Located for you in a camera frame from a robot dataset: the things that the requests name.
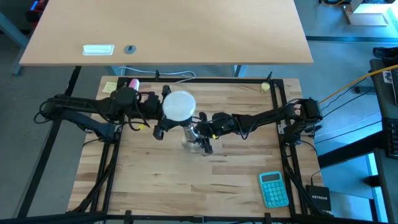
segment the floor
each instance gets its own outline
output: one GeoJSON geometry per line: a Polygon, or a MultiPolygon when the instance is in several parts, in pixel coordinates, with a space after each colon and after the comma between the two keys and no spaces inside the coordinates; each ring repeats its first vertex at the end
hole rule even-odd
{"type": "MultiPolygon", "coordinates": [[[[6,5],[4,2],[0,1],[0,9],[6,5]]],[[[317,4],[316,0],[295,2],[306,35],[398,37],[392,21],[387,27],[353,27],[347,24],[340,7],[323,6],[317,4]]],[[[21,7],[15,6],[12,10],[20,12],[21,7]]],[[[11,17],[18,15],[9,11],[4,13],[11,17]]],[[[338,88],[367,73],[370,68],[369,60],[373,57],[373,47],[393,45],[309,42],[309,46],[314,59],[313,65],[251,65],[246,76],[264,77],[273,71],[276,78],[299,78],[304,97],[322,100],[338,88]]],[[[32,118],[41,102],[65,89],[73,70],[72,67],[26,67],[23,68],[20,77],[10,76],[9,71],[18,51],[16,44],[5,35],[0,35],[0,74],[2,75],[0,141],[3,145],[0,148],[0,176],[2,177],[0,218],[11,218],[16,215],[21,195],[34,171],[49,130],[49,125],[36,125],[32,118]]],[[[157,68],[159,67],[145,67],[144,69],[157,68]]],[[[231,74],[229,67],[222,66],[162,68],[166,72],[187,69],[193,70],[199,76],[225,77],[231,74]]],[[[107,75],[103,67],[83,67],[73,95],[85,98],[95,97],[98,83],[103,75],[107,75]]],[[[365,80],[361,85],[369,86],[372,83],[370,80],[365,80]]],[[[325,112],[354,96],[352,92],[345,94],[325,112]]],[[[315,142],[371,124],[380,120],[380,117],[376,97],[363,96],[325,118],[322,121],[322,129],[317,132],[315,142]]],[[[316,147],[319,154],[324,154],[380,129],[380,125],[375,124],[342,137],[320,142],[316,144],[316,147]]],[[[65,212],[84,138],[84,133],[76,126],[68,122],[62,124],[29,215],[65,212]]],[[[359,207],[368,209],[368,204],[365,203],[368,201],[366,198],[373,197],[372,189],[361,181],[368,175],[366,157],[359,157],[322,170],[324,183],[333,192],[332,202],[335,207],[333,213],[337,217],[355,217],[363,220],[371,218],[368,214],[358,212],[359,207]],[[340,210],[338,205],[344,202],[350,202],[352,209],[340,210]]]]}

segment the teal calculator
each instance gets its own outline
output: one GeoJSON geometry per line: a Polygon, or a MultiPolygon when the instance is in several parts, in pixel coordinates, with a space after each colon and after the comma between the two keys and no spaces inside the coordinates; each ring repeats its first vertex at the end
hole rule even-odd
{"type": "Polygon", "coordinates": [[[284,207],[289,204],[282,175],[279,171],[259,175],[260,189],[267,208],[284,207]]]}

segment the pink object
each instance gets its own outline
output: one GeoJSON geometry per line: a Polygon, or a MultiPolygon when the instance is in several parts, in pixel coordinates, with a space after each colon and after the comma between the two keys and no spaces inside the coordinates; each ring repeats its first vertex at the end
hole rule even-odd
{"type": "Polygon", "coordinates": [[[138,89],[139,89],[139,81],[138,81],[138,79],[133,78],[131,80],[130,84],[129,84],[129,87],[138,91],[138,89]]]}

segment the light wood desk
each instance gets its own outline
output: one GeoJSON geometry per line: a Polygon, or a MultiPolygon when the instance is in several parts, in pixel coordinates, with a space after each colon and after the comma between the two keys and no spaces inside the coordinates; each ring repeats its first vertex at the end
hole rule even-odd
{"type": "MultiPolygon", "coordinates": [[[[106,82],[117,82],[117,77],[102,78],[97,99],[109,96],[102,92],[106,82]]],[[[284,84],[288,101],[302,97],[298,79],[285,79],[284,84]]],[[[203,111],[209,118],[216,112],[257,114],[273,109],[271,93],[261,93],[260,84],[141,83],[140,91],[159,95],[163,85],[192,93],[197,101],[196,114],[203,111]]],[[[277,97],[280,106],[280,95],[277,97]]],[[[165,133],[163,141],[155,140],[152,131],[123,129],[110,214],[123,215],[131,210],[134,215],[264,217],[264,213],[271,213],[272,217],[290,217],[287,207],[264,206],[257,178],[261,172],[283,173],[275,123],[258,128],[246,141],[235,134],[212,139],[214,154],[208,157],[183,151],[181,128],[165,133]]],[[[92,139],[96,136],[88,134],[86,141],[92,139]]],[[[312,142],[307,137],[303,140],[312,142]]],[[[68,209],[77,207],[94,186],[102,148],[101,142],[83,148],[68,209]]],[[[317,155],[306,144],[297,146],[297,154],[303,184],[309,184],[310,176],[320,169],[317,155]]],[[[320,174],[314,176],[314,182],[322,185],[320,174]]],[[[100,205],[104,190],[101,192],[100,205]]],[[[295,187],[293,193],[298,203],[295,187]]]]}
{"type": "Polygon", "coordinates": [[[22,65],[298,64],[312,56],[294,0],[50,0],[22,65]],[[85,44],[114,44],[83,56],[85,44]],[[127,45],[137,51],[124,53],[127,45]]]}

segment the yellow sticky note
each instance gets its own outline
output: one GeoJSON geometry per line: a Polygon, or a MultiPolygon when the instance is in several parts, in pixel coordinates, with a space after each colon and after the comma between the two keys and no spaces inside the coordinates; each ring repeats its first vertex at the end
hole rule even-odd
{"type": "Polygon", "coordinates": [[[102,90],[103,93],[112,93],[118,87],[117,83],[114,82],[106,82],[104,89],[102,90]]]}

